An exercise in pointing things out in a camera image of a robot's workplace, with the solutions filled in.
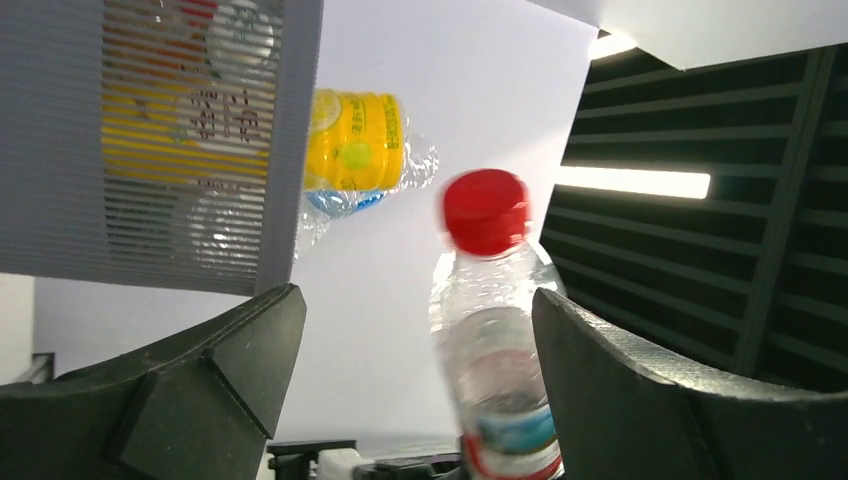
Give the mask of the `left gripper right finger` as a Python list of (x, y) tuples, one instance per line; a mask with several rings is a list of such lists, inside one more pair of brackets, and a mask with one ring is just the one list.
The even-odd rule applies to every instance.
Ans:
[(722, 371), (547, 289), (532, 321), (569, 479), (843, 479), (847, 396)]

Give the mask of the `yellow juice bottle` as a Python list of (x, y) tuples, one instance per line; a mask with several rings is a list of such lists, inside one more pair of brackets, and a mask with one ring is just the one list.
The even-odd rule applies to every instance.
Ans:
[(405, 168), (406, 117), (396, 96), (317, 89), (312, 101), (306, 190), (389, 190)]

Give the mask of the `red cap bottle blue-red label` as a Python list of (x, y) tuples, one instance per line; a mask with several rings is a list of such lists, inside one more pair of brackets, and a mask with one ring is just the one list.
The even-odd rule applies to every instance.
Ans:
[(441, 197), (448, 250), (433, 272), (431, 335), (473, 479), (564, 473), (532, 324), (539, 288), (565, 288), (533, 233), (526, 184), (501, 169), (454, 177)]

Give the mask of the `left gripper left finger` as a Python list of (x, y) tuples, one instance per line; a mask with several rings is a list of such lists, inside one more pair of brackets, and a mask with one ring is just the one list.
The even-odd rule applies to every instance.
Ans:
[(5, 479), (252, 479), (275, 435), (307, 307), (274, 287), (152, 344), (1, 389)]

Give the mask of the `clear bottle blue label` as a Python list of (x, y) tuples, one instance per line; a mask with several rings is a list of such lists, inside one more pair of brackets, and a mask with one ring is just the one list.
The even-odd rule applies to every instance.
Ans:
[(415, 129), (406, 114), (401, 118), (404, 133), (401, 143), (403, 164), (399, 183), (388, 189), (304, 189), (298, 211), (294, 259), (298, 259), (314, 246), (336, 220), (374, 207), (401, 192), (425, 188), (433, 182), (439, 167), (436, 148)]

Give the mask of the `grey mesh waste bin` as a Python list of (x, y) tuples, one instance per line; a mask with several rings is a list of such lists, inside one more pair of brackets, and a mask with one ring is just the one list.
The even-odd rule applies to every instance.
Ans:
[(320, 1), (5, 1), (1, 269), (255, 295), (286, 283)]

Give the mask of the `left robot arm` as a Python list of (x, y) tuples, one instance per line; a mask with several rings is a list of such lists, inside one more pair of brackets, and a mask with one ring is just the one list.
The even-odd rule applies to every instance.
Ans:
[[(40, 384), (1, 388), (5, 479), (431, 479), (435, 453), (272, 444), (304, 330), (298, 287)], [(550, 291), (533, 326), (570, 479), (843, 479), (847, 396), (724, 372)]]

